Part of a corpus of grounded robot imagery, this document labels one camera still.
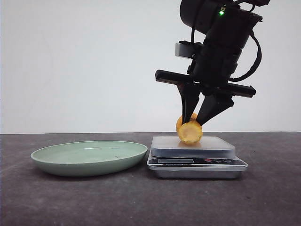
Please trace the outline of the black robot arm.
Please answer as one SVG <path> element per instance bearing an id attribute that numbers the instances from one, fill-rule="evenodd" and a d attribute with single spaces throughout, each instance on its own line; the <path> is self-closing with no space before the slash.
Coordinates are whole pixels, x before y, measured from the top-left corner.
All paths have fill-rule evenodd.
<path id="1" fill-rule="evenodd" d="M 197 115 L 200 125 L 234 105 L 234 96 L 253 97 L 251 86 L 239 85 L 258 68 L 262 51 L 248 72 L 233 78 L 238 59 L 247 40 L 254 38 L 253 28 L 262 17 L 252 10 L 240 7 L 236 0 L 183 0 L 180 5 L 181 20 L 206 37 L 203 42 L 180 41 L 176 44 L 178 57 L 190 58 L 186 74 L 157 70 L 159 82 L 174 84 L 182 99 L 182 122 L 189 122 L 203 95 L 204 101 Z"/>

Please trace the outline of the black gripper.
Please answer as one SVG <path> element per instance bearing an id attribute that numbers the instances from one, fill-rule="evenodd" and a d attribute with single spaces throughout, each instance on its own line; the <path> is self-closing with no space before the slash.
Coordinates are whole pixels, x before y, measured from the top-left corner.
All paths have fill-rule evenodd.
<path id="1" fill-rule="evenodd" d="M 252 86 L 234 84 L 230 76 L 238 65 L 242 48 L 227 48 L 205 43 L 192 58 L 186 74 L 157 70 L 156 81 L 177 85 L 182 100 L 182 123 L 187 123 L 199 102 L 200 93 L 205 99 L 198 112 L 197 122 L 207 121 L 232 107 L 233 96 L 252 97 Z"/>

